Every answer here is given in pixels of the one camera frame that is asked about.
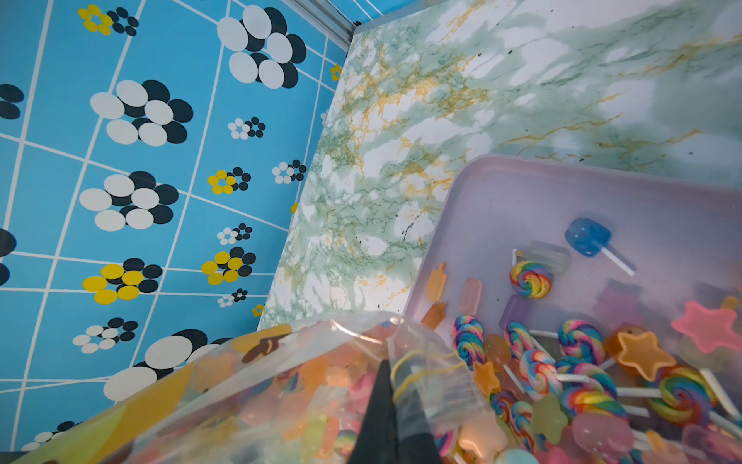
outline lollipop stick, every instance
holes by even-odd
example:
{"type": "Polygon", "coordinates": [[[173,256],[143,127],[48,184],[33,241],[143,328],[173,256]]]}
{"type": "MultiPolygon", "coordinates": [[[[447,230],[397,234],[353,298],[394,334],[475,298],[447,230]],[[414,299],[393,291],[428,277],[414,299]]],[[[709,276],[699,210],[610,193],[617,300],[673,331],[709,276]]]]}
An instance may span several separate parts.
{"type": "Polygon", "coordinates": [[[724,408],[724,410],[732,417],[733,422],[740,422],[740,419],[742,419],[742,414],[740,414],[740,410],[737,409],[737,406],[732,402],[732,399],[729,398],[729,395],[726,394],[726,391],[721,387],[721,384],[716,379],[716,376],[713,372],[710,371],[707,367],[704,367],[703,369],[699,370],[700,375],[703,376],[703,378],[709,383],[709,386],[711,389],[716,393],[716,397],[719,398],[719,403],[721,403],[721,406],[724,408]]]}
{"type": "Polygon", "coordinates": [[[547,339],[559,340],[559,334],[556,332],[548,332],[547,330],[529,330],[534,337],[544,337],[547,339]]]}
{"type": "Polygon", "coordinates": [[[626,411],[627,414],[631,414],[632,416],[641,416],[641,417],[649,417],[649,409],[647,408],[641,408],[639,406],[630,406],[630,405],[624,405],[621,404],[624,411],[626,411]]]}
{"type": "Polygon", "coordinates": [[[623,261],[621,261],[618,258],[618,256],[616,256],[613,253],[611,253],[611,250],[603,247],[603,248],[600,249],[600,252],[602,254],[608,256],[608,259],[610,259],[611,261],[613,261],[614,263],[616,263],[616,265],[618,267],[620,267],[621,269],[623,269],[623,272],[629,274],[631,277],[634,277],[634,274],[636,274],[636,272],[631,267],[629,267],[628,264],[626,264],[623,261]]]}
{"type": "Polygon", "coordinates": [[[709,419],[711,420],[711,422],[728,431],[729,433],[736,435],[738,440],[742,439],[742,428],[739,428],[738,426],[732,424],[726,417],[722,417],[716,412],[710,411],[709,419]]]}
{"type": "Polygon", "coordinates": [[[512,370],[510,370],[510,367],[508,367],[507,365],[504,365],[503,368],[505,369],[505,372],[508,373],[510,378],[513,380],[513,383],[515,384],[515,386],[518,387],[518,390],[520,390],[520,393],[525,393],[525,388],[523,388],[523,384],[520,383],[520,380],[518,380],[517,377],[515,377],[515,374],[513,373],[512,370]]]}
{"type": "Polygon", "coordinates": [[[618,396],[630,396],[632,398],[662,398],[662,392],[659,388],[616,388],[618,396]]]}
{"type": "Polygon", "coordinates": [[[606,369],[608,369],[609,367],[613,367],[613,366],[614,366],[615,364],[616,364],[616,360],[615,360],[615,359],[613,359],[613,358],[607,358],[607,359],[606,359],[605,361],[603,361],[603,363],[602,363],[602,364],[601,364],[600,366],[598,366],[598,367],[600,367],[600,368],[601,368],[601,369],[603,369],[603,370],[606,370],[606,369]]]}
{"type": "Polygon", "coordinates": [[[590,377],[583,376],[582,374],[578,374],[578,373],[558,373],[556,375],[556,380],[559,380],[560,382],[588,383],[590,382],[590,377]]]}

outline white grid line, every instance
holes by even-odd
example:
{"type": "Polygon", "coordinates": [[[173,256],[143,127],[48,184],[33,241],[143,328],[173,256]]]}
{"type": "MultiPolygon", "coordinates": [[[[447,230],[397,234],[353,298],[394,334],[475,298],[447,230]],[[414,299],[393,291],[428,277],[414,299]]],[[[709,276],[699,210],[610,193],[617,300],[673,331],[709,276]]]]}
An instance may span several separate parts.
{"type": "MultiPolygon", "coordinates": [[[[15,137],[12,137],[10,135],[3,134],[3,133],[0,133],[0,138],[5,138],[5,139],[13,140],[14,142],[18,142],[19,141],[19,139],[16,139],[15,137]]],[[[85,161],[85,158],[81,158],[81,157],[76,156],[74,154],[65,153],[63,151],[56,150],[54,148],[50,148],[50,147],[47,147],[47,146],[39,145],[38,143],[26,142],[26,145],[32,146],[34,148],[38,148],[40,150],[49,151],[51,153],[56,153],[56,154],[62,155],[63,157],[71,158],[73,160],[78,160],[78,161],[82,161],[82,162],[85,161]]],[[[129,174],[131,174],[130,172],[122,171],[121,169],[116,169],[114,167],[107,166],[105,164],[96,163],[95,161],[92,161],[92,160],[88,160],[88,164],[91,164],[93,166],[96,166],[96,167],[99,167],[99,168],[102,168],[102,169],[107,169],[108,171],[116,172],[117,174],[123,174],[125,176],[128,176],[129,174]]],[[[245,212],[238,211],[238,210],[236,210],[234,208],[230,208],[229,206],[225,206],[225,205],[223,205],[221,203],[217,203],[217,202],[212,201],[212,200],[206,200],[204,197],[199,197],[198,195],[193,195],[192,193],[189,194],[188,192],[185,192],[183,190],[178,190],[178,193],[180,193],[182,195],[185,195],[187,197],[195,198],[196,200],[203,201],[205,203],[209,203],[209,204],[214,205],[214,206],[219,206],[220,208],[227,209],[227,210],[229,210],[231,212],[236,212],[236,213],[238,213],[238,214],[240,214],[242,216],[245,216],[246,218],[250,218],[252,220],[256,220],[257,222],[261,222],[261,223],[264,223],[264,224],[266,224],[268,226],[275,227],[276,229],[283,230],[284,232],[288,232],[289,231],[285,227],[281,227],[281,226],[279,226],[277,224],[273,224],[272,222],[268,222],[267,220],[260,219],[260,218],[258,218],[256,216],[253,216],[253,215],[249,215],[249,214],[247,214],[245,212]]]]}
{"type": "Polygon", "coordinates": [[[28,123],[31,120],[31,110],[33,109],[33,101],[36,98],[36,84],[39,82],[39,72],[42,67],[42,57],[44,56],[44,47],[46,46],[46,38],[49,34],[49,23],[51,22],[51,10],[54,6],[54,0],[47,1],[46,11],[44,12],[44,23],[42,25],[42,33],[39,37],[39,46],[36,49],[36,59],[33,62],[33,72],[31,74],[31,84],[28,88],[28,100],[26,100],[26,109],[23,114],[23,123],[21,126],[21,138],[18,139],[18,151],[16,152],[16,163],[13,166],[13,176],[10,179],[10,192],[7,197],[7,205],[5,206],[5,219],[3,220],[2,228],[8,230],[10,228],[10,215],[13,212],[13,202],[16,199],[16,187],[18,186],[18,177],[21,172],[21,161],[23,160],[23,148],[25,147],[26,136],[28,135],[28,123]]]}
{"type": "MultiPolygon", "coordinates": [[[[229,16],[229,7],[232,5],[232,0],[227,0],[227,11],[225,13],[225,16],[229,16]]],[[[147,327],[149,327],[149,321],[152,320],[152,314],[154,313],[154,308],[157,305],[157,300],[160,299],[160,289],[162,289],[162,286],[165,284],[165,279],[168,276],[168,267],[170,267],[170,261],[173,259],[173,254],[175,253],[175,246],[178,243],[178,237],[180,236],[180,228],[183,227],[183,219],[186,217],[186,211],[188,210],[188,202],[191,199],[191,193],[193,192],[193,185],[196,183],[196,173],[198,173],[198,165],[201,162],[201,154],[203,153],[203,145],[206,142],[206,134],[209,131],[209,123],[211,122],[211,110],[214,108],[214,98],[217,95],[217,85],[219,84],[219,73],[222,69],[222,58],[224,57],[224,45],[221,43],[219,44],[219,59],[217,60],[217,73],[214,77],[214,87],[211,89],[211,99],[209,100],[209,109],[206,112],[206,123],[203,126],[203,134],[201,135],[201,144],[199,144],[198,147],[198,155],[196,156],[196,165],[193,168],[193,174],[191,175],[191,185],[188,186],[188,196],[185,197],[185,204],[183,205],[183,212],[180,213],[180,219],[178,220],[178,226],[175,229],[175,238],[173,239],[173,244],[170,247],[170,253],[168,254],[168,260],[165,263],[165,268],[162,271],[162,278],[160,279],[160,285],[157,288],[157,291],[154,293],[154,300],[152,300],[152,307],[149,310],[149,314],[147,315],[147,320],[144,323],[144,327],[142,328],[142,332],[139,335],[139,341],[137,342],[137,347],[134,348],[134,354],[131,356],[131,362],[129,363],[129,367],[134,365],[134,361],[137,359],[137,354],[139,353],[139,349],[142,347],[142,340],[144,340],[144,335],[147,333],[147,327]]]]}
{"type": "MultiPolygon", "coordinates": [[[[324,55],[327,55],[327,42],[329,42],[329,36],[325,36],[325,50],[324,55]]],[[[322,60],[322,67],[320,68],[320,76],[324,72],[324,60],[322,60]]],[[[306,159],[309,156],[309,146],[312,144],[312,132],[315,130],[315,119],[317,118],[317,104],[320,101],[320,89],[322,89],[321,85],[317,85],[317,95],[315,96],[315,109],[312,110],[312,122],[309,124],[309,137],[306,138],[306,151],[304,152],[304,164],[306,166],[306,159]]],[[[299,203],[299,194],[301,193],[301,182],[299,182],[299,185],[296,188],[296,199],[294,200],[294,203],[299,203]]]]}
{"type": "Polygon", "coordinates": [[[217,21],[216,19],[214,19],[214,18],[212,18],[212,17],[210,17],[210,16],[208,16],[208,15],[206,15],[206,14],[204,14],[204,13],[201,13],[201,12],[200,12],[199,10],[196,10],[196,9],[195,9],[195,8],[193,8],[193,7],[191,6],[191,5],[185,4],[185,3],[183,3],[183,2],[182,2],[182,1],[180,1],[180,0],[173,0],[173,1],[174,1],[175,3],[177,3],[178,5],[180,5],[181,7],[185,7],[185,8],[188,8],[188,9],[189,9],[190,11],[192,11],[192,12],[196,13],[196,14],[197,14],[198,16],[201,16],[201,17],[202,17],[202,18],[204,18],[204,19],[205,19],[206,21],[209,21],[209,22],[213,22],[214,24],[219,24],[219,22],[218,22],[218,21],[217,21]]]}
{"type": "Polygon", "coordinates": [[[378,8],[376,7],[376,5],[374,5],[373,3],[371,3],[371,0],[366,0],[366,3],[367,3],[367,4],[369,4],[369,5],[371,5],[371,8],[373,8],[374,10],[376,10],[376,13],[378,13],[378,14],[380,14],[380,15],[382,15],[382,16],[384,15],[384,14],[383,14],[383,13],[381,12],[381,10],[379,10],[379,9],[378,9],[378,8]]]}
{"type": "MultiPolygon", "coordinates": [[[[40,253],[28,253],[28,252],[17,252],[13,251],[11,255],[17,255],[17,256],[28,256],[29,258],[44,258],[44,259],[54,259],[52,255],[42,255],[40,253]]],[[[85,258],[69,258],[66,256],[57,256],[56,257],[60,261],[75,261],[78,263],[90,263],[90,264],[122,264],[117,263],[115,261],[99,261],[96,259],[85,259],[85,258]]],[[[168,267],[168,270],[171,271],[178,271],[178,272],[201,272],[201,269],[183,269],[181,267],[168,267]]],[[[275,275],[274,273],[270,272],[253,272],[250,275],[275,275]]]]}
{"type": "MultiPolygon", "coordinates": [[[[134,14],[136,18],[142,17],[142,10],[144,9],[144,5],[147,2],[147,0],[141,0],[139,3],[139,7],[137,8],[137,12],[134,14]]],[[[53,0],[49,0],[49,3],[47,4],[47,14],[51,15],[51,5],[53,3],[53,0]]],[[[114,87],[116,86],[116,81],[119,78],[119,74],[121,73],[121,68],[124,65],[124,58],[126,57],[126,53],[129,50],[129,46],[131,44],[131,36],[127,36],[126,42],[124,42],[124,48],[121,51],[121,56],[119,57],[119,62],[116,64],[116,70],[114,71],[114,76],[111,78],[111,84],[108,86],[108,93],[113,92],[114,87]]],[[[62,225],[62,233],[59,236],[59,241],[56,245],[56,251],[54,252],[54,259],[51,263],[51,268],[49,270],[49,276],[47,278],[46,283],[46,290],[49,290],[51,288],[51,282],[54,278],[54,271],[56,270],[56,264],[58,262],[58,257],[62,251],[62,244],[65,242],[65,236],[67,235],[68,227],[70,226],[70,219],[72,218],[72,211],[75,208],[75,203],[77,202],[77,196],[80,192],[80,186],[82,185],[82,179],[85,177],[85,172],[88,169],[88,161],[91,158],[91,155],[93,154],[93,147],[95,146],[95,142],[98,138],[98,133],[100,132],[100,126],[102,124],[103,118],[98,117],[98,120],[95,125],[95,129],[93,130],[93,136],[91,138],[90,144],[88,145],[88,152],[85,154],[85,161],[82,162],[82,167],[80,169],[80,174],[77,177],[77,184],[75,185],[75,189],[72,193],[72,200],[70,201],[70,206],[67,210],[67,215],[65,216],[65,222],[64,225],[62,225]]],[[[10,437],[10,450],[13,451],[16,447],[16,438],[18,436],[18,423],[21,418],[21,408],[23,406],[23,398],[26,390],[26,379],[28,379],[28,373],[31,369],[31,360],[33,359],[33,350],[36,347],[36,340],[39,337],[39,329],[41,327],[42,319],[44,317],[44,309],[46,308],[46,302],[49,299],[49,292],[45,291],[44,296],[42,297],[41,306],[39,308],[39,314],[36,317],[36,325],[33,328],[33,335],[31,336],[31,343],[28,349],[28,356],[26,358],[26,367],[24,369],[23,373],[23,382],[21,383],[21,389],[20,394],[18,397],[18,406],[16,407],[16,417],[13,420],[13,434],[10,437]]]]}

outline clear plastic bag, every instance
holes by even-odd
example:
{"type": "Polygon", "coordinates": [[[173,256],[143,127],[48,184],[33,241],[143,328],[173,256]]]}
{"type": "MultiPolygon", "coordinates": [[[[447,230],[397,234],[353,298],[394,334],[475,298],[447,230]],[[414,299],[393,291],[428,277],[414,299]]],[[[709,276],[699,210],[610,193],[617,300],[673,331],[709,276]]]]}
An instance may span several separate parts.
{"type": "Polygon", "coordinates": [[[400,440],[432,431],[450,445],[451,430],[488,409],[427,327],[391,313],[321,313],[225,343],[19,462],[345,463],[385,359],[400,440]]]}

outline purple gummy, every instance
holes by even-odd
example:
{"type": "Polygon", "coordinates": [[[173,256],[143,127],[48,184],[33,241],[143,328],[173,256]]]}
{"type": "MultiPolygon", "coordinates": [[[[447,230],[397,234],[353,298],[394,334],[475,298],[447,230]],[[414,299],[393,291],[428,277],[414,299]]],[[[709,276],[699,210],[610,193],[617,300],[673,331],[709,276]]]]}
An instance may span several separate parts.
{"type": "Polygon", "coordinates": [[[505,330],[509,322],[516,321],[525,325],[528,316],[531,314],[531,302],[528,298],[521,295],[511,295],[508,304],[505,305],[505,311],[502,312],[499,326],[505,330]]]}
{"type": "Polygon", "coordinates": [[[592,219],[577,218],[567,228],[564,238],[579,254],[595,256],[611,240],[611,231],[592,219]]]}

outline plastic tray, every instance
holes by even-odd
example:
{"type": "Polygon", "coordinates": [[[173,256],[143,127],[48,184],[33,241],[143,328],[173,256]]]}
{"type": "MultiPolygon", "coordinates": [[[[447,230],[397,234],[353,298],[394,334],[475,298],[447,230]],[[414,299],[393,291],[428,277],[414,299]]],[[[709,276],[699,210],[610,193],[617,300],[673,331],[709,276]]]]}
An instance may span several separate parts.
{"type": "MultiPolygon", "coordinates": [[[[483,285],[476,317],[487,333],[502,334],[498,321],[514,293],[513,249],[533,241],[565,247],[572,265],[555,277],[549,295],[531,300],[526,327],[557,331],[564,320],[583,318],[608,335],[611,324],[593,306],[611,287],[638,296],[639,320],[625,318],[654,331],[675,354],[681,335],[669,322],[683,315],[687,301],[713,308],[727,295],[740,296],[742,193],[607,169],[476,158],[451,186],[404,314],[420,320],[430,309],[427,280],[445,262],[447,315],[436,332],[450,341],[464,281],[474,277],[483,285]],[[633,278],[602,254],[587,258],[569,248],[564,232],[580,217],[611,230],[610,246],[637,270],[633,278]]],[[[612,314],[610,322],[622,318],[612,314]]],[[[742,354],[718,377],[740,404],[742,354]]]]}

